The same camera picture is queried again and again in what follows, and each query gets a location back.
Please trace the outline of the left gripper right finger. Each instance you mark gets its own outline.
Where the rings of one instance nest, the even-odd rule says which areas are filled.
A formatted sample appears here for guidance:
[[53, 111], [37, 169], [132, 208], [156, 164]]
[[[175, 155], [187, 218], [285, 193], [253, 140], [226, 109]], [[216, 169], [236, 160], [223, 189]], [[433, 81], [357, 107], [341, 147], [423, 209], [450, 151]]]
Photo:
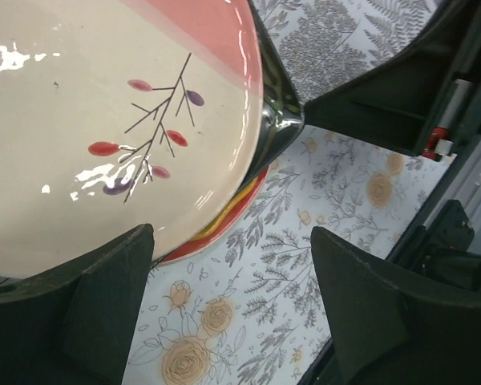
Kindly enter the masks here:
[[316, 227], [311, 250], [346, 384], [481, 384], [481, 294]]

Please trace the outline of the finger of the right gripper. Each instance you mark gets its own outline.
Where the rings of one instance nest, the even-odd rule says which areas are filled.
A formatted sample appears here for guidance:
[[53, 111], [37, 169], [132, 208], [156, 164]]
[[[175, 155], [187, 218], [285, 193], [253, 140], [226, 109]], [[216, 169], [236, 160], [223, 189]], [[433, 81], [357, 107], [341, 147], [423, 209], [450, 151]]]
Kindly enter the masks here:
[[305, 104], [305, 123], [408, 156], [481, 135], [481, 1], [445, 1], [386, 63]]

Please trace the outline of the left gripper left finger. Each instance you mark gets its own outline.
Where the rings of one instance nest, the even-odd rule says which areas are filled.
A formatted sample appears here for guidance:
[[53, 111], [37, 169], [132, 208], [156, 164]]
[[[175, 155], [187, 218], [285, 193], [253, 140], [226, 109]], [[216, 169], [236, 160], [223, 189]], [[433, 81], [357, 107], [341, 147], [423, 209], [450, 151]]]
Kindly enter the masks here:
[[120, 384], [154, 250], [138, 225], [0, 288], [0, 384]]

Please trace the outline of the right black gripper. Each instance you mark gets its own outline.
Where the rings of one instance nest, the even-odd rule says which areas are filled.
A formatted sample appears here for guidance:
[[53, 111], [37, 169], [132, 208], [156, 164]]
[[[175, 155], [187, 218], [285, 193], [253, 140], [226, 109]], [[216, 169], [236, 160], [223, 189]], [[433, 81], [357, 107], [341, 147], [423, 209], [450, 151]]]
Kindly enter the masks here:
[[418, 226], [388, 260], [442, 284], [481, 293], [481, 254], [468, 250], [474, 238], [461, 203], [449, 200], [430, 226]]

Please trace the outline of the black square floral plate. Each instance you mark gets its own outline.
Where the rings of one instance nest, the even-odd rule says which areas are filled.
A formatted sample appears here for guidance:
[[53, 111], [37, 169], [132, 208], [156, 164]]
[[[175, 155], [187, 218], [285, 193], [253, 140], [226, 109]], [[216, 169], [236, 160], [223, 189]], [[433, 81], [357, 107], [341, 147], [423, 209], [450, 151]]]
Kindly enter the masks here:
[[249, 2], [261, 53], [264, 102], [261, 132], [252, 163], [241, 184], [245, 187], [301, 134], [304, 117], [290, 77], [284, 68], [253, 1]]

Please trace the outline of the pink and cream round plate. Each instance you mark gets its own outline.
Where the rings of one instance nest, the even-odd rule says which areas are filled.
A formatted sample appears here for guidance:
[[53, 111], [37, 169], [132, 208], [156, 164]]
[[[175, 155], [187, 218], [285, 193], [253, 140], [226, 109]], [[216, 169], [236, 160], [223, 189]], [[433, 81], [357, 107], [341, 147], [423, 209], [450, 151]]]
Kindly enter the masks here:
[[246, 1], [0, 1], [0, 276], [143, 223], [176, 249], [241, 186], [262, 108]]

